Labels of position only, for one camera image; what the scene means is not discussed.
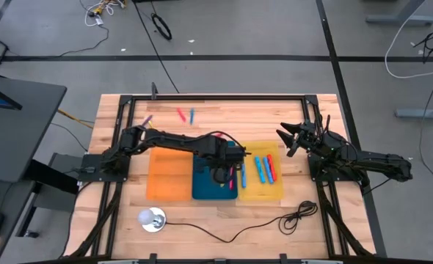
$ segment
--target wooden table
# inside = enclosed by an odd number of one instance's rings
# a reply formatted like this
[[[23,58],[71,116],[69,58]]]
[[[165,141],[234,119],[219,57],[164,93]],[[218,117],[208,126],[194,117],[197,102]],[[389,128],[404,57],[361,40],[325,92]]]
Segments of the wooden table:
[[[119,97],[120,95],[102,95],[92,132],[90,153],[102,153],[110,147]],[[324,120],[328,114],[331,115],[330,129],[346,137],[336,95],[318,95],[318,99]],[[176,107],[181,107],[187,113],[192,107],[196,109],[193,126],[181,121],[176,113]],[[286,157],[283,143],[275,133],[275,130],[280,128],[280,122],[303,121],[300,103],[294,103],[292,100],[139,101],[134,112],[134,125],[141,124],[149,114],[153,114],[155,128],[170,133],[197,136],[221,130],[239,141],[278,141],[284,198],[277,202],[242,202],[237,199],[149,201],[145,198],[149,151],[135,155],[131,159],[128,181],[123,186],[112,258],[148,259],[150,253],[157,253],[159,259],[277,259],[280,253],[286,253],[288,258],[327,257],[319,212],[303,218],[293,235],[280,233],[277,224],[273,223],[246,231],[232,243],[222,243],[200,230],[187,226],[167,225],[158,233],[148,233],[137,222],[137,215],[141,210],[156,206],[166,212],[169,221],[196,224],[219,237],[230,239],[245,227],[293,213],[302,201],[318,202],[315,184],[310,179],[306,153],[300,150],[293,158]],[[77,199],[65,254],[73,252],[95,224],[102,185],[91,184]],[[336,187],[343,220],[362,245],[370,252],[374,252],[365,205],[358,186],[353,182],[337,182]],[[331,228],[336,253],[340,254],[337,231],[332,222]],[[100,253],[104,252],[106,234],[107,232],[103,232],[101,237]]]

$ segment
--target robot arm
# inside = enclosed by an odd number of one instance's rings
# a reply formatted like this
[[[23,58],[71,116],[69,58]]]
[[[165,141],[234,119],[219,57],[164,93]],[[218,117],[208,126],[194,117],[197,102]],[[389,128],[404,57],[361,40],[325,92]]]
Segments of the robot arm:
[[[247,154],[246,148],[239,143],[228,145],[228,141],[207,133],[198,137],[178,135],[145,128],[141,125],[122,130],[118,144],[103,153],[101,168],[113,173],[119,166],[120,157],[131,157],[146,151],[150,147],[164,147],[194,153],[207,160],[213,178],[218,183],[231,180],[229,168],[239,169]]]
[[[321,157],[323,165],[331,169],[340,169],[346,166],[356,171],[380,172],[399,182],[412,179],[409,161],[396,154],[358,151],[341,135],[329,131],[329,126],[319,132],[320,130],[316,125],[309,120],[298,125],[287,123],[281,123],[281,125],[289,132],[277,130],[288,148],[287,156],[289,157],[293,156],[298,147],[301,147],[308,153]]]

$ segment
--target blue marker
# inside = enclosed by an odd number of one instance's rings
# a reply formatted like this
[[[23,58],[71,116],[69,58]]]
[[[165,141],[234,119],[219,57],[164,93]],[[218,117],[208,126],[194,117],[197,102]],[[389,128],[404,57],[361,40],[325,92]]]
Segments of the blue marker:
[[[262,165],[261,165],[260,158],[258,156],[255,156],[254,160],[255,160],[255,165],[258,168],[259,177],[261,178],[261,183],[266,183],[266,178],[263,176],[263,170],[262,170]]]
[[[272,178],[272,173],[270,172],[269,160],[267,157],[263,157],[263,165],[266,167],[267,177],[269,179],[269,183],[273,184],[274,179]]]
[[[241,184],[243,188],[246,188],[246,166],[244,164],[241,165]]]
[[[194,123],[194,112],[195,109],[190,109],[190,124],[192,125]]]

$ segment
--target gray floor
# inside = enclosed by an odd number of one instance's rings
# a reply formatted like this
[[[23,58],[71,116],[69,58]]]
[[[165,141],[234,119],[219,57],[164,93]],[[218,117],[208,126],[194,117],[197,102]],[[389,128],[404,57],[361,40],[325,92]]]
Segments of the gray floor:
[[[86,5],[94,3],[84,0]],[[398,27],[368,25],[365,16],[396,12],[404,3],[324,0],[337,54],[383,56]],[[160,54],[328,55],[314,1],[180,0],[156,2],[155,6],[175,37],[167,42],[151,30]],[[139,8],[151,11],[149,3],[141,3]],[[433,14],[433,1],[426,1],[418,14]],[[109,39],[93,51],[75,55],[153,54],[132,7],[116,9],[112,17],[105,15],[103,20],[110,29]],[[153,29],[146,18],[145,23]],[[417,56],[418,49],[410,42],[430,31],[404,29],[391,56]],[[0,39],[20,55],[60,54],[94,45],[103,35],[99,28],[84,25],[84,11],[77,0],[13,1],[0,22]],[[338,93],[330,62],[175,61],[165,65],[182,92]],[[433,70],[433,63],[392,63],[390,68],[396,74],[410,75]],[[393,116],[398,107],[423,107],[433,76],[395,79],[381,62],[346,62],[341,63],[341,70],[362,148],[412,159],[414,180],[389,182],[374,191],[387,254],[433,260],[433,177],[419,161],[420,123]],[[0,74],[65,85],[68,91],[62,109],[87,120],[95,118],[102,93],[148,92],[152,81],[160,92],[173,92],[158,62],[6,62]],[[89,129],[65,117],[55,117],[54,122],[67,126],[88,145]],[[35,158],[48,162],[53,152],[83,154],[74,139],[58,127],[49,128]],[[433,121],[426,123],[423,152],[433,168]],[[383,180],[383,176],[372,174],[373,186]],[[48,210],[37,213],[30,228],[41,232],[41,237],[12,239],[0,263],[58,257],[66,239],[68,216]]]

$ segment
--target white ball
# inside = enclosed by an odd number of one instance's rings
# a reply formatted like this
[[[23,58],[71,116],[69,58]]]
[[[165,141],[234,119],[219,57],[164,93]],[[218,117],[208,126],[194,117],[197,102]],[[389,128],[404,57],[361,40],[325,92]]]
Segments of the white ball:
[[[151,209],[142,210],[138,214],[138,222],[142,225],[151,224],[155,219],[155,214]]]

